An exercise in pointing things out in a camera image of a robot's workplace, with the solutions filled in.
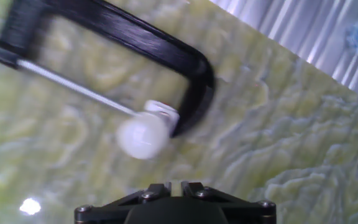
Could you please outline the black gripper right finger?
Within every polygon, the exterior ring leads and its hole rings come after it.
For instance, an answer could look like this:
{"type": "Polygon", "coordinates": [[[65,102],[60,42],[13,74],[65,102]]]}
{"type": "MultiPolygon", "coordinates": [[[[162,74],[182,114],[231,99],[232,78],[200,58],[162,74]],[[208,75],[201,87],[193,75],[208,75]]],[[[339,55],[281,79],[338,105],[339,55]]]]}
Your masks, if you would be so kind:
{"type": "Polygon", "coordinates": [[[181,196],[216,205],[228,223],[276,224],[276,204],[269,200],[248,202],[201,182],[181,182],[181,196]]]}

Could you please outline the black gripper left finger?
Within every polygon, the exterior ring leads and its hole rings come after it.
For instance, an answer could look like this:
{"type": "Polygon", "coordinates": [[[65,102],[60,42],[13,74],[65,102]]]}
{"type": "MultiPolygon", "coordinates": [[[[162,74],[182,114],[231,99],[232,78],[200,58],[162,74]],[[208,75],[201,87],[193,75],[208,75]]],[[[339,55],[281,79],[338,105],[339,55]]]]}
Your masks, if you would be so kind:
{"type": "Polygon", "coordinates": [[[81,205],[75,208],[74,224],[125,223],[130,211],[138,205],[170,197],[172,183],[150,184],[145,190],[137,191],[102,207],[81,205]]]}

